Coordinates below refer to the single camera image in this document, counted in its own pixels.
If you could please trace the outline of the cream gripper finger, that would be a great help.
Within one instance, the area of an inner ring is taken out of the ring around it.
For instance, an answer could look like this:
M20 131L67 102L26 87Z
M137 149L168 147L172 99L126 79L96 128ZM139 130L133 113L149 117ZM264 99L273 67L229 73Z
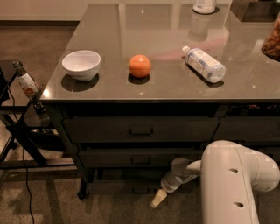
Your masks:
M163 198L154 198L153 201L150 203L150 205L153 208L156 208L162 201L163 201Z

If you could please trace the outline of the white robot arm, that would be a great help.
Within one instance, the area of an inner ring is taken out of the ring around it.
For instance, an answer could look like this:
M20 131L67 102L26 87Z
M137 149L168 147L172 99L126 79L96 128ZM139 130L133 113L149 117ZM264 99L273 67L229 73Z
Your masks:
M152 207L157 207L180 185L200 178L203 224L259 224L254 191L277 187L280 171L269 156L238 143L210 143L202 158L177 157L162 177Z

